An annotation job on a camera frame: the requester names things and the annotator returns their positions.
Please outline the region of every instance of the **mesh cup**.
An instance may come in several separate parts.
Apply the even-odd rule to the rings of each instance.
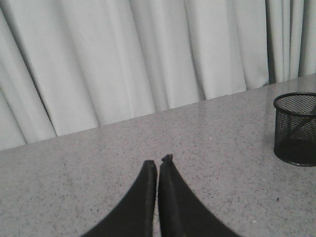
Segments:
[[[295,92],[278,96],[275,155],[300,166],[316,165],[316,93]]]

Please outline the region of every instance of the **desk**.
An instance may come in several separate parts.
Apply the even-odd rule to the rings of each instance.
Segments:
[[[2,151],[0,236],[79,237],[145,159],[159,166],[172,153],[197,197],[238,234],[315,237],[316,167],[273,152],[272,102],[292,91],[315,92],[316,75]]]

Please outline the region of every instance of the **curtain fold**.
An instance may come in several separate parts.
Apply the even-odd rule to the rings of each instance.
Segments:
[[[316,71],[313,0],[0,8],[0,150]]]

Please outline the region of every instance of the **black mesh pencil holder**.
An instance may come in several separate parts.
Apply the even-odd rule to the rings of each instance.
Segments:
[[[278,96],[274,152],[294,165],[316,165],[316,93],[296,92]]]

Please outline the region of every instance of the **gray countertop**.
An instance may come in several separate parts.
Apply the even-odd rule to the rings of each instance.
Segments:
[[[273,99],[316,76],[0,152],[0,236],[79,237],[119,202],[142,162],[174,154],[191,189],[245,237],[315,237],[316,167],[274,155]],[[160,236],[157,212],[154,236]]]

